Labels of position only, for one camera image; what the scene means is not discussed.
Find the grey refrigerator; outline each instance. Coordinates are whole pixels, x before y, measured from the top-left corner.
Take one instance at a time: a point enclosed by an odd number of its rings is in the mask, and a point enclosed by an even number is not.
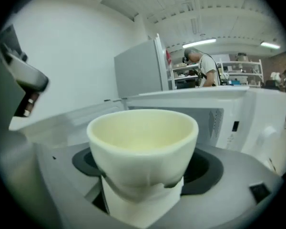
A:
[[[120,98],[172,90],[171,67],[159,35],[114,58]]]

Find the white cup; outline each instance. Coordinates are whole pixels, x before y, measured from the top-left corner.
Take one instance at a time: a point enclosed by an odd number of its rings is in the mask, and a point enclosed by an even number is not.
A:
[[[106,182],[131,202],[163,196],[183,177],[198,124],[175,111],[139,109],[102,115],[87,127],[90,149]]]

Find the white wall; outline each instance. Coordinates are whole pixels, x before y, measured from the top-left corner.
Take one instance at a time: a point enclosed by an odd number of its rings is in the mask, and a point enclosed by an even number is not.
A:
[[[216,62],[219,62],[219,61],[223,61],[223,62],[230,61],[230,56],[228,54],[213,54],[213,55],[211,55],[211,57]]]
[[[11,129],[118,98],[113,59],[137,43],[131,20],[91,0],[33,0],[11,22],[27,63],[50,79],[31,116],[15,117]]]
[[[138,14],[134,18],[135,24],[135,38],[137,43],[145,42],[148,37],[155,39],[157,36],[157,29],[144,16]]]

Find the fluorescent light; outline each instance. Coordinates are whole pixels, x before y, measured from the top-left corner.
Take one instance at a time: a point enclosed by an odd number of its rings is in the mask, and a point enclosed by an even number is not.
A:
[[[279,49],[281,46],[275,45],[272,43],[267,43],[267,42],[262,42],[261,46],[267,47],[267,48],[274,48],[274,49]]]
[[[201,45],[201,44],[206,44],[206,43],[212,43],[212,42],[216,42],[216,39],[209,39],[209,40],[204,40],[204,41],[200,41],[200,42],[193,42],[190,44],[183,45],[183,48],[189,48],[189,47],[193,47],[193,46],[197,46],[197,45]]]

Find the white ceiling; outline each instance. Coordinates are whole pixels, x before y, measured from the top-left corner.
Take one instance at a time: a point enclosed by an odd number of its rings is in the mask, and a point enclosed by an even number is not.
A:
[[[141,14],[169,52],[182,44],[217,38],[208,53],[272,56],[286,51],[286,33],[264,0],[97,0],[131,20]],[[262,41],[281,45],[262,48]]]

